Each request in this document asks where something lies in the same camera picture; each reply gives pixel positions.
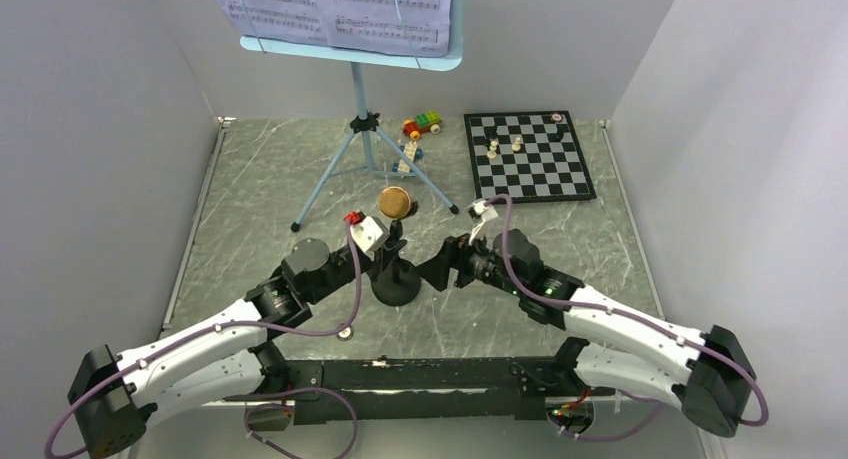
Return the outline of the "black microphone stand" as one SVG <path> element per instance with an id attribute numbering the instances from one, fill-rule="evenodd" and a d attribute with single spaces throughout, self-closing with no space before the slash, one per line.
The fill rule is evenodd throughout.
<path id="1" fill-rule="evenodd" d="M 368 271 L 374 296 L 384 305 L 401 307 L 411 303 L 421 289 L 416 267 L 401 257 L 407 241 L 402 238 L 403 224 L 392 220 L 387 240 L 374 252 Z"/>

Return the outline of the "gold microphone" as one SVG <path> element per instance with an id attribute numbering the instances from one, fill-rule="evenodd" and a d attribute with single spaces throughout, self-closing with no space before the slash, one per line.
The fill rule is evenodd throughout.
<path id="1" fill-rule="evenodd" d="M 377 208 L 391 220 L 402 220 L 417 212 L 418 202 L 406 189 L 390 186 L 383 189 L 377 196 Z"/>

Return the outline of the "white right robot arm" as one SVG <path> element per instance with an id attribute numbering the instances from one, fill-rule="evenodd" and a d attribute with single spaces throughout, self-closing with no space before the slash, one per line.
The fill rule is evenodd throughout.
<path id="1" fill-rule="evenodd" d="M 439 291 L 479 281 L 510 293 L 531 319 L 572 332 L 551 368 L 564 394 L 618 389 L 675 407 L 724 438 L 744 422 L 756 374 L 735 333 L 718 325 L 703 332 L 625 306 L 545 265 L 518 229 L 492 246 L 467 234 L 448 237 L 417 270 Z"/>

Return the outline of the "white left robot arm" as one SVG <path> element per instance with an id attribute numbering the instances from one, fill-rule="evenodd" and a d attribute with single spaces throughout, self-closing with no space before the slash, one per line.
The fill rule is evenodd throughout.
<path id="1" fill-rule="evenodd" d="M 320 240 L 303 240 L 270 278 L 213 316 L 120 353 L 107 345 L 90 350 L 67 394 L 66 416 L 76 421 L 83 453 L 109 458 L 154 425 L 210 401 L 279 396 L 289 372 L 274 339 L 334 336 L 349 328 L 371 264 L 367 255 L 379 242 L 373 233 L 355 231 L 336 251 Z M 329 330 L 303 328 L 312 306 L 347 284 L 355 287 L 348 318 Z"/>

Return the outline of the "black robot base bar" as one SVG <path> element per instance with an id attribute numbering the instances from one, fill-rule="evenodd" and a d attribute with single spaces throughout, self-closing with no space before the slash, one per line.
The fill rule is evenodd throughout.
<path id="1" fill-rule="evenodd" d="M 298 425 L 361 420 L 511 417 L 543 420 L 578 399 L 613 395 L 587 386 L 551 357 L 291 360 L 291 389 L 333 390 L 345 404 L 316 393 L 293 398 Z"/>

